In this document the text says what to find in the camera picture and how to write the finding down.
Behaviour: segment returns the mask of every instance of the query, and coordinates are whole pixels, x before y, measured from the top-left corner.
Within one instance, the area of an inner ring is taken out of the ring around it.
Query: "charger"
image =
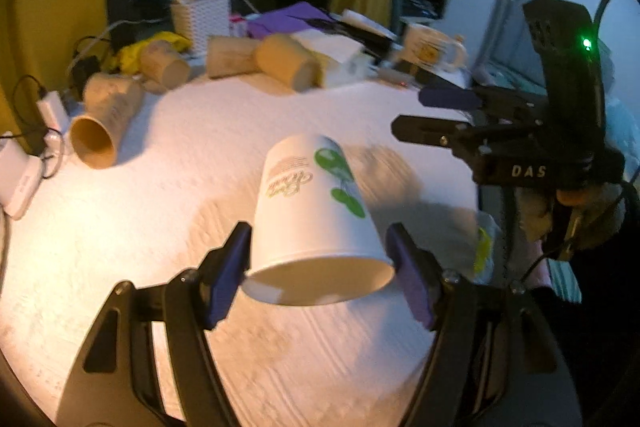
[[[78,90],[78,95],[82,97],[84,93],[84,86],[91,78],[92,74],[100,73],[102,68],[100,67],[100,60],[95,55],[81,58],[78,63],[71,69],[71,78],[74,87]]]
[[[62,100],[57,91],[49,91],[41,100],[36,102],[38,110],[47,127],[64,133],[69,127],[69,116],[62,106]]]

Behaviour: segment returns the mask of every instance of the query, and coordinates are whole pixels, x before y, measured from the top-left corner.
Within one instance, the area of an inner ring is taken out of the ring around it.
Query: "white bedsheet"
[[[423,108],[417,93],[366,82],[289,94],[263,75],[196,80],[147,94],[114,168],[70,156],[12,226],[0,298],[0,345],[15,373],[54,418],[68,371],[113,285],[171,279],[252,222],[262,163],[279,140],[320,132],[340,143],[380,232],[402,221],[446,267],[471,275],[476,186],[447,150],[397,142],[400,113],[460,118]],[[162,325],[155,325],[162,395],[182,417]],[[432,335],[398,288],[309,309],[239,293],[208,334],[243,426],[398,424]]]

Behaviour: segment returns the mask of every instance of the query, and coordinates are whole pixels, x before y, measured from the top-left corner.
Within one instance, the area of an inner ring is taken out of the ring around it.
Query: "paper cup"
[[[116,93],[92,107],[90,112],[74,118],[69,136],[82,162],[92,169],[115,165],[118,147],[135,113],[130,99]]]
[[[220,78],[258,73],[255,51],[260,41],[238,37],[211,37],[207,47],[207,76]]]
[[[152,41],[140,51],[140,71],[167,89],[187,80],[191,67],[167,41]]]
[[[145,96],[142,84],[129,76],[107,73],[95,73],[89,78],[82,94],[84,109],[87,112],[91,112],[93,108],[116,93],[120,93],[129,99],[133,114],[140,110]]]
[[[393,277],[340,146],[299,135],[271,149],[244,292],[271,304],[322,305],[368,295]]]
[[[255,62],[270,77],[297,92],[318,83],[320,63],[302,44],[289,35],[273,34],[255,51]]]

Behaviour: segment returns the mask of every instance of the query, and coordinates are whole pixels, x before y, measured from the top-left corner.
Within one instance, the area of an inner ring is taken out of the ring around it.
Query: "wooden cup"
[[[78,157],[92,169],[106,169],[118,161],[118,147],[140,106],[116,92],[74,118],[69,136]]]
[[[238,37],[211,37],[207,48],[207,76],[220,78],[258,73],[255,51],[260,41]]]
[[[189,80],[191,67],[167,41],[152,41],[140,52],[140,71],[161,86],[175,89]]]
[[[82,94],[84,110],[91,112],[92,108],[116,93],[123,94],[129,99],[134,114],[140,110],[145,96],[142,84],[128,76],[107,73],[93,74],[84,86]]]
[[[316,58],[288,35],[273,34],[255,52],[260,69],[294,91],[302,92],[318,83],[321,70]]]

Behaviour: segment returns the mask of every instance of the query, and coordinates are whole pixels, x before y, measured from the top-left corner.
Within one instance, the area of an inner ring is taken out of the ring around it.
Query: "white cable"
[[[260,15],[260,12],[257,10],[257,8],[253,4],[251,4],[251,1],[249,0],[241,0],[241,1],[244,1],[244,3],[249,7],[249,9],[253,10],[254,13]]]
[[[76,55],[74,57],[74,59],[71,61],[71,64],[69,64],[68,68],[66,68],[65,78],[69,78],[69,75],[71,74],[71,70],[74,68],[74,66],[86,56],[86,54],[89,52],[89,50],[91,48],[93,48],[98,42],[100,42],[100,39],[102,39],[106,34],[108,34],[114,28],[116,28],[116,27],[118,27],[118,26],[120,26],[122,24],[132,24],[132,25],[136,25],[136,24],[156,24],[156,23],[164,21],[165,19],[166,18],[149,19],[149,20],[142,19],[142,20],[139,20],[139,21],[122,20],[122,21],[114,22],[111,26],[108,26],[108,28],[105,29],[105,31],[103,31],[100,35],[98,35],[94,40],[89,42],[89,44],[84,49],[82,49],[82,51],[79,52],[78,55]]]

